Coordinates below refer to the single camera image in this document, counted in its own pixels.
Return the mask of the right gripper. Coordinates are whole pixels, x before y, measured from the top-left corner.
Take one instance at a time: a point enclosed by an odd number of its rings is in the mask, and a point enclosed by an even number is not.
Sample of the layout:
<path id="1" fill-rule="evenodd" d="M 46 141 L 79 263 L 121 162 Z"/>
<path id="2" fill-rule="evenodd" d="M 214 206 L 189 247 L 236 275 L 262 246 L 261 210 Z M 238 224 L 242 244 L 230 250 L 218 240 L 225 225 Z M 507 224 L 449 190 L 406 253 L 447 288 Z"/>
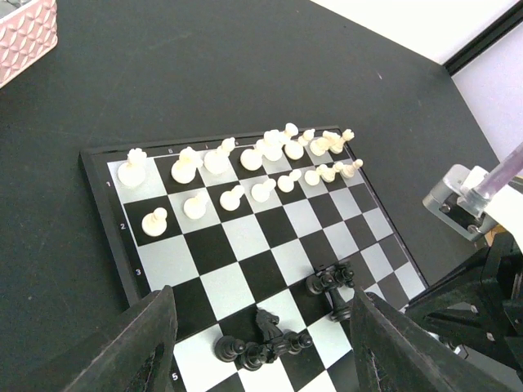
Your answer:
<path id="1" fill-rule="evenodd" d="M 484 247 L 408 304 L 405 314 L 452 345 L 522 366 L 522 252 L 510 234 Z"/>

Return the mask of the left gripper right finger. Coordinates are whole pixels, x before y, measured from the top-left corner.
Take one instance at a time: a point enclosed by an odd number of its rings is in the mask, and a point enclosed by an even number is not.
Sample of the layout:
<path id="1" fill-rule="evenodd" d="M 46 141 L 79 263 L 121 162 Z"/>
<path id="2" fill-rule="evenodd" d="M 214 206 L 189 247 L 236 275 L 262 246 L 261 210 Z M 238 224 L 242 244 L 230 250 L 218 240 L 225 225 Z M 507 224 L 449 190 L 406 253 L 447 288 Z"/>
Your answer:
<path id="1" fill-rule="evenodd" d="M 361 391 L 509 391 L 372 292 L 355 289 L 351 346 Z"/>

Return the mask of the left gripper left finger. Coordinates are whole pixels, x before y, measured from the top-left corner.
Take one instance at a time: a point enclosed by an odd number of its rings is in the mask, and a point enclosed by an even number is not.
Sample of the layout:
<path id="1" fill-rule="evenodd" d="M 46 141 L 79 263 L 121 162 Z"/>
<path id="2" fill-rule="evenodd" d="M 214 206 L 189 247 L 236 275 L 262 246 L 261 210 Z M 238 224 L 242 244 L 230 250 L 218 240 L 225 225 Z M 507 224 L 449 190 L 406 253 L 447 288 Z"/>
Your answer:
<path id="1" fill-rule="evenodd" d="M 153 291 L 74 348 L 66 391 L 165 391 L 177 334 L 169 286 Z"/>

